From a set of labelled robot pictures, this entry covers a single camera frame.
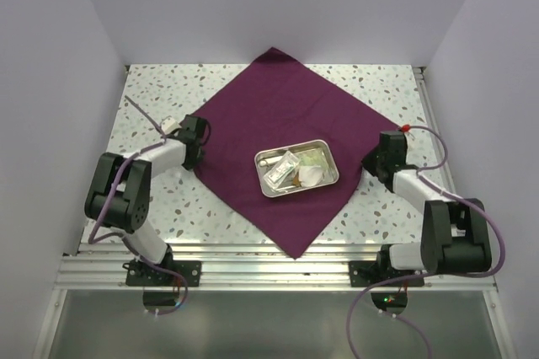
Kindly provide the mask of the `bagged bandage roll green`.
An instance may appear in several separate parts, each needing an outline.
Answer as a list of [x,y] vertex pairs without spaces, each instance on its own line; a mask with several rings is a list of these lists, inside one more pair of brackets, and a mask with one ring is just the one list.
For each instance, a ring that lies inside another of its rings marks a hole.
[[317,166],[320,167],[322,170],[328,169],[328,160],[325,156],[324,151],[321,148],[302,150],[298,153],[295,153],[295,155],[300,160],[301,166]]

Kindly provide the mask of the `white gauze pad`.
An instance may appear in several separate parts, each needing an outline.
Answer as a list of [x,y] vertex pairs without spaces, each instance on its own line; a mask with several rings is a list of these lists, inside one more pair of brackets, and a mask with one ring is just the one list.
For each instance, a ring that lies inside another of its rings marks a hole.
[[317,166],[300,166],[294,177],[301,181],[302,188],[311,188],[318,185],[324,176],[324,170]]

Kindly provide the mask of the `purple cloth mat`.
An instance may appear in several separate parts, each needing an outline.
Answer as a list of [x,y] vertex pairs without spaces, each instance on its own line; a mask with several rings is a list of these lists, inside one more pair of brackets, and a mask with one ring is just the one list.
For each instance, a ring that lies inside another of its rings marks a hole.
[[[196,115],[211,124],[196,177],[283,252],[297,259],[354,194],[361,161],[396,123],[272,48],[253,61]],[[336,184],[290,196],[263,195],[256,153],[324,140],[339,170]]]

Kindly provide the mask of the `suture packet white green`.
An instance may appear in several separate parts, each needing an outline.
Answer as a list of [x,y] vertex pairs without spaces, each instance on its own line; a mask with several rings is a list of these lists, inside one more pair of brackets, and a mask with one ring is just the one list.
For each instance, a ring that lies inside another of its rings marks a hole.
[[273,189],[278,188],[286,177],[294,172],[299,166],[298,157],[287,151],[264,175],[265,182]]

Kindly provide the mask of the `steel instrument tray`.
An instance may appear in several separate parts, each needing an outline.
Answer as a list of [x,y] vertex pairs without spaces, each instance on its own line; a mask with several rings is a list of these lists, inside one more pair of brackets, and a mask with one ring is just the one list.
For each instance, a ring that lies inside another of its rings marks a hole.
[[339,170],[329,145],[311,140],[257,153],[254,165],[262,194],[268,198],[334,185]]

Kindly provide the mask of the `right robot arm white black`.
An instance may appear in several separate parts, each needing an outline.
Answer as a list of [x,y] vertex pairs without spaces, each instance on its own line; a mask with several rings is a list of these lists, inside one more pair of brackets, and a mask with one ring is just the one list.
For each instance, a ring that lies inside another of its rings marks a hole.
[[422,214],[421,240],[384,245],[371,272],[391,286],[417,271],[472,276],[491,269],[492,250],[484,204],[450,193],[409,164],[405,129],[383,131],[362,167],[387,190]]

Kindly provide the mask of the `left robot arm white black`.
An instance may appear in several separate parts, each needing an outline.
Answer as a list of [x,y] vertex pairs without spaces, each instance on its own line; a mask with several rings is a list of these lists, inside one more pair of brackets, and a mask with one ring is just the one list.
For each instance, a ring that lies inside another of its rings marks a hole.
[[175,265],[170,248],[148,219],[152,180],[170,169],[194,169],[203,159],[211,135],[208,120],[187,115],[181,123],[164,121],[161,139],[132,153],[99,157],[84,204],[94,220],[90,244],[117,237],[147,263],[145,274],[156,285],[170,283]]

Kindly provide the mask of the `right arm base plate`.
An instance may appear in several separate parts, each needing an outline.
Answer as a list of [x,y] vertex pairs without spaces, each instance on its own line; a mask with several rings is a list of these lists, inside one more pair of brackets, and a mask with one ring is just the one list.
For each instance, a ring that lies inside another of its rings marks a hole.
[[402,276],[419,275],[424,271],[420,244],[384,244],[374,260],[352,260],[348,269],[352,287],[368,287]]

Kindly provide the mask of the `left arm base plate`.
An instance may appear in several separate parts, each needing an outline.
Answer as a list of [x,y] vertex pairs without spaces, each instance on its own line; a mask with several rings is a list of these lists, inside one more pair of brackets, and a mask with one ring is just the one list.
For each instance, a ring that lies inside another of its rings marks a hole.
[[202,263],[198,260],[174,260],[167,267],[154,269],[139,260],[125,262],[125,284],[128,287],[172,287],[179,282],[187,287],[198,287],[202,274]]

